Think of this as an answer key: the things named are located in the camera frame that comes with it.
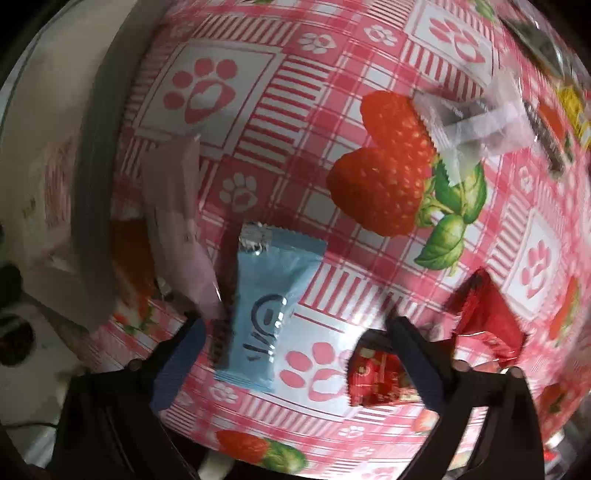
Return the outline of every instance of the blue candy wrapper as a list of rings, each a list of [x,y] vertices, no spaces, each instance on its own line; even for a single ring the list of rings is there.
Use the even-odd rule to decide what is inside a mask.
[[[273,392],[273,361],[282,324],[318,269],[326,242],[247,222],[238,247],[238,285],[227,363],[215,378]]]

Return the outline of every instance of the black cable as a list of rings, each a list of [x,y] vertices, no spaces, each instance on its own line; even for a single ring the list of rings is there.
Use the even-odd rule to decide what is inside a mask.
[[[19,423],[8,423],[6,425],[2,425],[6,430],[16,430],[22,429],[25,427],[51,427],[52,429],[57,428],[57,424],[51,423],[49,421],[22,421]]]

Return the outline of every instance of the red candy wrapper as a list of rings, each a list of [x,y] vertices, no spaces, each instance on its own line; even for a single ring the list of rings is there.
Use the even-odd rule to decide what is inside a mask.
[[[515,365],[525,334],[486,270],[478,269],[452,295],[446,309],[462,316],[456,335],[480,340],[494,352],[501,368]]]
[[[453,356],[455,339],[436,344],[450,358]],[[421,401],[401,361],[393,353],[358,346],[349,362],[347,376],[351,406]]]

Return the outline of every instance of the pink paw print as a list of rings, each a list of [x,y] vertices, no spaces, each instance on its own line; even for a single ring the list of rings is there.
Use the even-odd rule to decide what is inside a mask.
[[[363,473],[361,478],[363,480],[391,480],[396,473],[393,466],[376,468],[372,472]]]
[[[469,63],[485,62],[484,56],[478,50],[478,40],[470,32],[461,30],[451,20],[441,22],[436,18],[432,18],[429,31],[442,42],[453,43],[457,54],[462,60]]]
[[[279,373],[279,377],[288,387],[307,387],[308,398],[311,401],[332,400],[346,391],[344,370],[349,354],[350,351],[345,350],[337,357],[331,344],[316,342],[312,345],[313,360],[302,352],[295,350],[287,352],[285,356],[287,364],[299,373],[285,369]],[[335,361],[337,361],[338,370],[331,367]]]
[[[214,71],[217,78],[209,78]],[[234,100],[236,92],[223,80],[233,79],[237,72],[238,67],[233,60],[222,60],[215,65],[212,59],[198,59],[193,72],[180,70],[174,74],[176,90],[164,95],[164,107],[168,110],[184,107],[185,121],[196,124]]]
[[[543,240],[527,251],[527,265],[521,270],[521,284],[527,287],[526,296],[533,298],[544,288],[547,280],[546,270],[550,266],[551,251]]]

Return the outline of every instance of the yellow package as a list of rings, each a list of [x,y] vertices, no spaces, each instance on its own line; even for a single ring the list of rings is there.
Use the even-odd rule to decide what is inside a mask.
[[[583,103],[572,86],[559,88],[557,93],[581,146],[586,150],[591,141],[591,122],[585,115]]]

